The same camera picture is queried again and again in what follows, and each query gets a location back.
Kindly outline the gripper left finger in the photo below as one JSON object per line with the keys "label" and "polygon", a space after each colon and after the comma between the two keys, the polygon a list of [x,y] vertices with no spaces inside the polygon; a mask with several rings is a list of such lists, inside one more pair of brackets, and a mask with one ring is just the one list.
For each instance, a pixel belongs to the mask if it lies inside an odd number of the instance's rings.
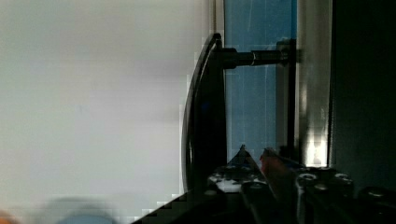
{"label": "gripper left finger", "polygon": [[208,178],[207,185],[225,193],[236,193],[245,183],[262,183],[266,180],[246,146],[242,145],[233,158],[218,167]]}

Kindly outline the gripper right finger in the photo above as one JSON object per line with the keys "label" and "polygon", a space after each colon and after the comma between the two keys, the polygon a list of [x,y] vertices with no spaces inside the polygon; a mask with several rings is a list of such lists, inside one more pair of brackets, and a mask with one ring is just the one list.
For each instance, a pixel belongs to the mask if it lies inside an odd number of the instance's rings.
{"label": "gripper right finger", "polygon": [[290,203],[295,192],[296,173],[286,160],[276,154],[272,148],[266,148],[260,156],[261,172],[271,191],[281,203]]}

